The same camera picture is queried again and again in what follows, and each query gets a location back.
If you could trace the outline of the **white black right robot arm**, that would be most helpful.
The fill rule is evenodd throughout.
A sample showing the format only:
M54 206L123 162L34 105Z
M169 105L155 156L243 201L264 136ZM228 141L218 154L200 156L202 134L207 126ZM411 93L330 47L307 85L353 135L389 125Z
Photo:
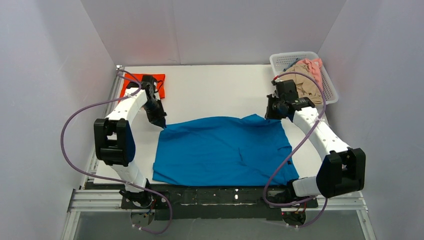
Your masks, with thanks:
M322 195L332 198L361 191L365 185L366 154L361 148L352 148L342 141L322 121L323 113L305 97L284 100L272 94L267 96L265 117L272 120L288 118L305 134L321 158L315 176L290 180L287 197L296 200Z

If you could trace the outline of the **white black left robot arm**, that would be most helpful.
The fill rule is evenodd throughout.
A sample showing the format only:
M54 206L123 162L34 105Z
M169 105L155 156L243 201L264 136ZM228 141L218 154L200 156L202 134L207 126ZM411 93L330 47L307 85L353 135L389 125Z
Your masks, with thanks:
M136 144L131 123L138 111L144 109L148 121L162 129L166 128L166 112L155 90L138 90L131 87L125 91L125 99L105 118L93 124L95 153L98 160L110 166L124 181L125 189L120 194L136 206L145 208L153 200L149 180L143 176L134 158Z

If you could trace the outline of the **pink t shirt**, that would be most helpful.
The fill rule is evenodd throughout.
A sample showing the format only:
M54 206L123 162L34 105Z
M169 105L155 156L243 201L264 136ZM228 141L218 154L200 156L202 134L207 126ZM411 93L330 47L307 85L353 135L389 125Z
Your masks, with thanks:
M321 75L321 67L322 67L322 61L320 58L316 59L302 59L299 60L296 64L306 64L308 65L308 70L312 75L314 76L315 82L319 85L318 89L323 89L323 78Z

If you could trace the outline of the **beige t shirt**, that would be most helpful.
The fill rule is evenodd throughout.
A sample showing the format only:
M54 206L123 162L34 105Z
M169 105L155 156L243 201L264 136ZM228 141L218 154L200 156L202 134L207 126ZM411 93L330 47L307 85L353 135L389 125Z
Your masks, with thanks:
M302 73L315 79L313 74L309 72L308 65L304 63L293 65L285 71L285 73L287 72ZM287 74L279 79L282 81L293 80L300 98L308 97L315 105L323 104L323 97L319 88L308 77L299 74Z

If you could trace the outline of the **folded orange t shirt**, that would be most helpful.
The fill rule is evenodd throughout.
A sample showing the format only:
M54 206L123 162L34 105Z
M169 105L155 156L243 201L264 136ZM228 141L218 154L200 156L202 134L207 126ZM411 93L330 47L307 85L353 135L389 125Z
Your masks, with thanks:
M144 74L144 73L134 73L133 75L136 77L136 79L138 81L141 81L143 76L147 76L147 74ZM155 92L158 94L158 96L162 100L166 97L165 88L164 88L166 75L165 74L152 74L152 76L157 81ZM120 94L119 94L120 98L122 98L125 95L126 87L128 86L129 83L130 83L129 80L127 80L127 79L123 80L123 84L122 84Z

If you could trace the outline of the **white plastic laundry basket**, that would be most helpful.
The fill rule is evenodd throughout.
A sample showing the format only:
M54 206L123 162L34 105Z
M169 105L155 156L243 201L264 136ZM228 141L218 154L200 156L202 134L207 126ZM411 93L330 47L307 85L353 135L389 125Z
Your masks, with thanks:
M300 60L313 60L317 58L319 58L319 56L313 51L295 51L272 54L269 57L269 62L271 64L274 76L276 76ZM320 68L320 73L326 104L329 105L336 103L339 100L339 96L324 66Z

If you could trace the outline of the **blue t shirt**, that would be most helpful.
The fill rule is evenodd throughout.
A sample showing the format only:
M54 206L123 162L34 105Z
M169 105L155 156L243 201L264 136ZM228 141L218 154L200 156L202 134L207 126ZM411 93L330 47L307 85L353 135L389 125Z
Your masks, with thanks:
M299 174L280 120L215 116L161 131L154 181L187 187L285 185Z

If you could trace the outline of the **aluminium frame rail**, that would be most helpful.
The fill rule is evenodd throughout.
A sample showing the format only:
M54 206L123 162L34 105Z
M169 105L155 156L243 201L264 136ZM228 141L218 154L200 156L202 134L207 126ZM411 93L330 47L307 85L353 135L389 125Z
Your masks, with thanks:
M122 212L121 200L122 196L117 189L73 190L61 239L74 239L81 212ZM376 239L368 216L368 208L361 192L331 198L328 200L326 209L356 211L364 238L366 240Z

